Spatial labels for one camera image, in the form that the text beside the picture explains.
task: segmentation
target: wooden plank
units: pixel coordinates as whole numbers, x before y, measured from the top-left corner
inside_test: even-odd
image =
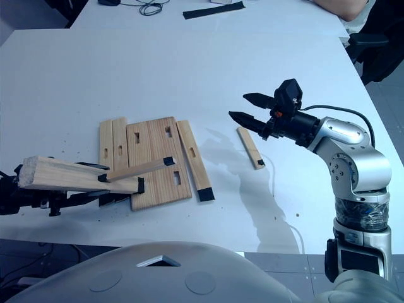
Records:
[[[130,166],[173,156],[177,163],[149,172],[145,193],[132,195],[132,210],[139,210],[192,196],[178,129],[173,117],[127,126]]]
[[[195,142],[191,126],[187,120],[177,122],[179,136],[185,149],[189,166],[194,178],[196,190],[199,194],[200,201],[214,200],[212,187],[210,186],[208,174],[199,153],[198,146]]]
[[[100,123],[100,153],[98,162],[114,171],[114,141],[112,138],[112,120]]]
[[[137,178],[105,183],[98,181],[98,176],[103,173],[105,173],[104,170],[94,167],[34,156],[24,159],[18,186],[25,189],[55,191],[99,191],[106,189],[117,194],[138,192]]]
[[[129,167],[126,123],[126,118],[119,118],[112,121],[114,170],[126,169]]]
[[[127,169],[116,170],[115,172],[108,172],[98,177],[102,182],[115,182],[135,175],[141,175],[148,172],[153,172],[158,169],[165,169],[170,165],[175,164],[173,157],[153,160],[147,163],[139,164],[137,166],[128,167]]]
[[[252,165],[255,169],[262,169],[265,166],[264,160],[259,154],[257,147],[254,144],[248,130],[246,128],[239,127],[237,132],[240,135],[242,144],[246,148],[246,151],[251,159]]]

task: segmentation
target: rectangular slot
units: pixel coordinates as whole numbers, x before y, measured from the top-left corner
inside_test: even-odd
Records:
[[[151,267],[151,266],[168,266],[168,267],[180,267],[177,261],[167,257],[167,256],[157,256],[149,260],[143,261],[136,265],[137,267]]]
[[[170,126],[165,127],[165,135],[167,138],[172,138],[171,128]]]
[[[192,156],[193,158],[196,158],[196,154],[195,154],[194,148],[191,147],[191,148],[189,149],[189,151],[191,152],[191,156]]]
[[[174,172],[174,184],[175,185],[181,185],[181,178],[180,178],[180,176],[179,176],[179,172],[178,171],[175,171]]]

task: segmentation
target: wooden block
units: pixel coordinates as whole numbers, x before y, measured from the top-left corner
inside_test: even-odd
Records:
[[[145,178],[145,193],[132,195],[132,210],[192,196],[173,117],[130,124],[127,126],[127,136],[130,166],[171,156],[177,160],[175,165],[166,169],[140,175]]]
[[[128,167],[127,169],[116,170],[115,172],[108,172],[106,174],[100,175],[98,177],[98,180],[101,182],[115,182],[118,180],[126,179],[128,177],[133,177],[135,175],[153,172],[158,169],[165,169],[166,167],[174,164],[175,159],[173,157],[167,157],[139,164],[137,166]]]
[[[112,133],[114,138],[114,170],[126,169],[129,167],[126,118],[112,121]]]
[[[112,139],[112,120],[100,123],[100,154],[98,162],[114,171],[114,142]]]
[[[98,181],[98,176],[104,173],[104,170],[94,167],[34,156],[24,159],[18,186],[52,191],[109,190],[116,194],[132,194],[139,191],[137,178],[111,183]]]
[[[178,132],[181,137],[182,145],[187,155],[188,163],[191,168],[196,190],[200,201],[214,200],[212,187],[210,186],[208,174],[203,165],[198,146],[196,145],[191,126],[187,120],[177,122]]]
[[[259,154],[253,139],[251,138],[248,130],[246,128],[239,127],[237,132],[240,135],[242,144],[247,150],[247,153],[251,159],[252,165],[255,169],[262,169],[265,166],[264,160]]]

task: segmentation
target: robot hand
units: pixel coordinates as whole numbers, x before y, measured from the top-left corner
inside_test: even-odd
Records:
[[[391,279],[391,230],[387,225],[391,167],[374,149],[374,139],[361,127],[330,117],[318,119],[300,110],[302,90],[286,80],[274,97],[243,96],[270,109],[267,123],[243,112],[229,112],[241,126],[260,135],[287,137],[319,155],[327,164],[335,195],[335,239],[327,242],[326,275],[330,281],[346,270],[365,270]]]

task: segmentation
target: cable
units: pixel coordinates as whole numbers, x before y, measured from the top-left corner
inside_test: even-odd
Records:
[[[137,7],[139,7],[139,13],[142,16],[153,16],[163,10],[164,4],[170,2],[170,0],[166,0],[166,2],[161,2],[161,3],[154,3],[155,0],[151,0],[149,2],[143,2],[140,0],[136,0],[136,1],[139,3],[142,3],[142,4],[129,4],[129,3],[120,3],[120,4],[126,5],[126,6],[137,6]]]
[[[80,247],[78,247],[77,245],[72,244],[79,252],[81,252],[81,254],[83,254],[87,259],[91,259],[89,257],[89,255],[87,255],[82,249],[80,249]]]
[[[41,257],[39,257],[39,258],[33,260],[33,261],[32,261],[30,264],[28,264],[28,265],[25,265],[25,266],[22,266],[22,267],[20,267],[20,268],[17,268],[16,270],[10,271],[10,272],[7,273],[4,277],[2,277],[1,282],[3,282],[3,281],[4,281],[8,276],[10,276],[12,273],[15,273],[15,272],[17,272],[17,271],[19,271],[19,270],[22,270],[22,269],[24,269],[24,268],[30,267],[31,265],[33,265],[33,264],[36,263],[37,261],[39,261],[39,260],[41,260],[41,259],[43,259],[43,258],[49,256],[50,254],[52,254],[52,253],[53,253],[54,245],[53,245],[53,243],[52,243],[51,245],[52,245],[52,246],[51,246],[51,249],[50,249],[49,252],[47,252],[46,254],[42,255]],[[10,281],[6,282],[2,287],[0,287],[0,289],[4,288],[7,284],[10,283]]]
[[[77,264],[80,263],[81,262],[81,253],[80,253],[80,251],[78,250],[78,248],[75,245],[70,244],[70,246],[73,249],[75,249],[75,251],[77,252]]]
[[[376,142],[375,142],[375,139],[374,139],[373,127],[372,127],[372,124],[369,122],[369,120],[366,118],[365,115],[361,114],[360,112],[357,112],[356,110],[345,109],[345,108],[343,108],[343,107],[330,106],[330,105],[323,105],[323,104],[308,106],[308,107],[306,107],[305,109],[301,109],[301,110],[310,110],[310,109],[333,109],[333,110],[340,110],[340,111],[342,111],[342,112],[349,112],[349,113],[351,113],[351,114],[354,114],[354,115],[356,115],[356,116],[361,117],[362,120],[366,123],[367,128],[369,129],[369,136],[371,137],[371,144],[372,144],[373,148],[375,148]]]

